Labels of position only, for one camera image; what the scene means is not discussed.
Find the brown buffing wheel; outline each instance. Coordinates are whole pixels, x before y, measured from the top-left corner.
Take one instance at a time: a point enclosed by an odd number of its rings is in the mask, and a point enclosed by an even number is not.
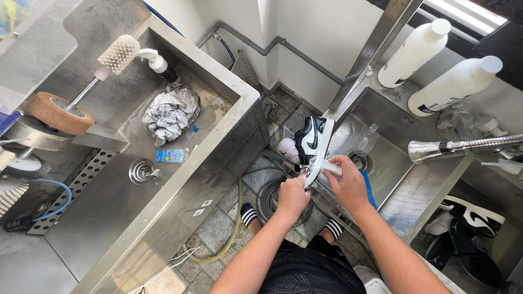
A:
[[[94,119],[78,107],[70,112],[65,111],[68,103],[69,101],[51,93],[38,92],[26,107],[34,117],[53,128],[74,135],[85,134],[95,123]]]

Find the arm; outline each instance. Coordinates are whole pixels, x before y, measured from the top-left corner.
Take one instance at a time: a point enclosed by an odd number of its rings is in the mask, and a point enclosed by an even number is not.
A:
[[[229,262],[209,293],[258,293],[281,242],[311,199],[304,184],[303,175],[281,183],[276,212]]]
[[[363,176],[346,156],[335,156],[331,163],[341,165],[343,179],[328,178],[334,195],[356,221],[369,242],[393,293],[449,293],[416,253],[381,218],[367,199]]]

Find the spray bottle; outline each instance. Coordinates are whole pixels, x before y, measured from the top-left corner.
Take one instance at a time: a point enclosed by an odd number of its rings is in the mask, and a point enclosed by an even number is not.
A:
[[[181,77],[174,71],[173,67],[158,55],[158,50],[141,49],[136,56],[139,56],[142,60],[144,58],[149,59],[149,67],[168,83],[179,83],[181,81]]]

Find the forearm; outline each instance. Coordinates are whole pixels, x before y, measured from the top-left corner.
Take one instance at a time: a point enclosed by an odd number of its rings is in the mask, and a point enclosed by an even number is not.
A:
[[[351,216],[369,242],[393,293],[449,292],[373,207],[364,207]]]
[[[258,293],[281,242],[295,221],[276,210],[229,262],[209,293]]]

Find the hand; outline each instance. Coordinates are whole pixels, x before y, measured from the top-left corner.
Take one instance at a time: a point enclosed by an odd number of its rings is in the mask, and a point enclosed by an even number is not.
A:
[[[365,179],[349,157],[339,155],[329,159],[329,162],[339,164],[342,167],[343,178],[339,183],[333,173],[324,170],[323,174],[327,177],[334,196],[343,207],[350,214],[353,214],[361,208],[371,206],[369,199],[367,199]]]
[[[283,212],[285,216],[289,217],[289,222],[292,222],[292,224],[298,220],[311,200],[311,190],[309,189],[305,192],[303,190],[304,185],[304,173],[298,177],[287,179],[280,185],[276,212]]]

